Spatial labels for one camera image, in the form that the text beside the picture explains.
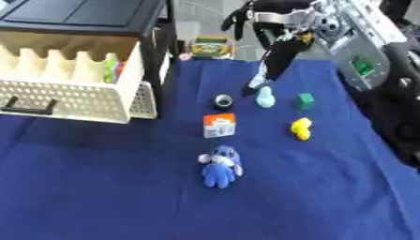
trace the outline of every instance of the yellow toy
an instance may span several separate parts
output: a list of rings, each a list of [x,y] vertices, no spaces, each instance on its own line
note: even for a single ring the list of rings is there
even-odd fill
[[[301,118],[292,123],[291,132],[296,134],[296,137],[301,141],[307,141],[310,138],[309,128],[312,122],[307,118]]]

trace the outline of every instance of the drawer handle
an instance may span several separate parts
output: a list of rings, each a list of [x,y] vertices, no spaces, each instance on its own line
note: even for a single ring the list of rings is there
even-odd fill
[[[58,101],[52,99],[48,104],[46,109],[23,109],[23,108],[14,108],[13,106],[18,102],[19,98],[13,96],[6,106],[1,108],[1,111],[7,113],[24,113],[24,114],[37,114],[37,115],[53,115],[53,108],[57,105]]]

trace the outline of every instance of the orange and white box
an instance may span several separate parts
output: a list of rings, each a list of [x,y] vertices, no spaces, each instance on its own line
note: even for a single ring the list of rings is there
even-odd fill
[[[206,115],[204,117],[204,138],[219,138],[234,135],[236,119],[233,113]]]

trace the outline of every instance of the green cube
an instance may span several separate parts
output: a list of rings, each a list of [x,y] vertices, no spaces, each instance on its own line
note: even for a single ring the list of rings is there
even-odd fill
[[[311,94],[299,94],[297,106],[300,110],[309,110],[315,107],[315,98]]]

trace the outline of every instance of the light blue toy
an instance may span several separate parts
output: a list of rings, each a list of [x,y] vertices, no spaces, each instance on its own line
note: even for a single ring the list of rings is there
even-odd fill
[[[200,155],[199,162],[205,164],[202,177],[210,188],[227,188],[235,176],[244,174],[239,154],[230,146],[221,145],[211,154]]]
[[[269,109],[276,104],[276,98],[273,96],[273,92],[269,86],[260,89],[257,96],[257,103],[265,109]]]

